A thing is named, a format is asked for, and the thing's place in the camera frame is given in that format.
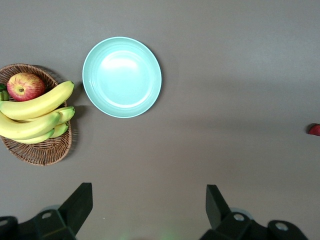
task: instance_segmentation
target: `red apple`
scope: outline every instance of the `red apple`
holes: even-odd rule
[[[20,72],[9,79],[6,88],[14,100],[23,102],[44,94],[46,86],[44,81],[37,75]]]
[[[320,136],[320,124],[314,124],[308,131],[308,134]]]

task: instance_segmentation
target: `banana bunch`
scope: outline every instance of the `banana bunch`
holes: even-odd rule
[[[61,136],[68,130],[75,108],[59,106],[71,96],[74,86],[65,81],[32,100],[0,101],[0,135],[23,144]]]

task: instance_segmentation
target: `wicker basket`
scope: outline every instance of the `wicker basket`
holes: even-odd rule
[[[10,77],[17,73],[31,73],[39,76],[46,87],[46,92],[58,85],[58,82],[41,66],[17,63],[4,66],[0,69],[0,83],[6,84]],[[49,138],[36,144],[24,144],[0,136],[5,147],[15,157],[28,164],[47,166],[61,161],[69,152],[72,143],[70,121],[68,130],[61,136]]]

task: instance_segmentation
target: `plate rim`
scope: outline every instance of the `plate rim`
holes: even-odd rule
[[[149,55],[155,60],[156,62],[156,65],[157,65],[157,72],[159,73],[159,88],[158,90],[154,93],[155,95],[155,98],[154,100],[150,103],[150,106],[146,107],[145,109],[143,109],[143,111],[139,111],[139,113],[137,114],[130,114],[128,116],[119,116],[119,115],[116,115],[116,114],[112,114],[112,113],[109,113],[107,110],[103,110],[101,109],[101,107],[97,106],[97,104],[93,101],[93,99],[90,97],[90,95],[88,94],[88,91],[87,91],[87,88],[86,88],[86,84],[85,84],[85,77],[84,77],[84,73],[85,73],[85,67],[86,67],[86,64],[87,64],[87,61],[88,61],[88,58],[90,57],[90,55],[92,54],[92,52],[98,47],[100,46],[101,44],[103,44],[104,42],[107,42],[107,41],[110,41],[110,40],[114,40],[114,39],[126,39],[126,40],[130,40],[132,42],[135,42],[136,44],[142,46],[145,50],[147,50],[147,52],[149,53]],[[161,88],[162,88],[162,71],[161,71],[161,67],[160,67],[160,64],[159,64],[159,61],[157,60],[156,56],[154,55],[154,53],[145,45],[143,44],[142,42],[134,39],[134,38],[131,38],[131,37],[127,37],[127,36],[113,36],[113,37],[109,37],[109,38],[106,38],[100,42],[98,42],[97,44],[94,45],[94,47],[89,51],[89,53],[87,54],[87,56],[85,57],[85,60],[84,60],[84,63],[83,63],[83,67],[82,67],[82,83],[83,83],[83,87],[84,87],[84,90],[85,90],[85,93],[86,95],[88,96],[89,100],[92,102],[92,104],[97,108],[99,109],[101,112],[103,112],[104,114],[107,114],[109,116],[112,116],[112,117],[115,117],[115,118],[122,118],[122,119],[126,119],[126,118],[133,118],[133,117],[137,117],[139,115],[142,115],[143,113],[145,113],[146,111],[148,111],[154,104],[155,102],[157,101],[159,95],[160,95],[160,91],[161,91]]]

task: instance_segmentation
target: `teal plate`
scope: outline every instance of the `teal plate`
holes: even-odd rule
[[[117,118],[132,118],[156,102],[162,77],[156,57],[144,44],[128,37],[111,37],[89,52],[82,80],[87,96],[99,110]]]

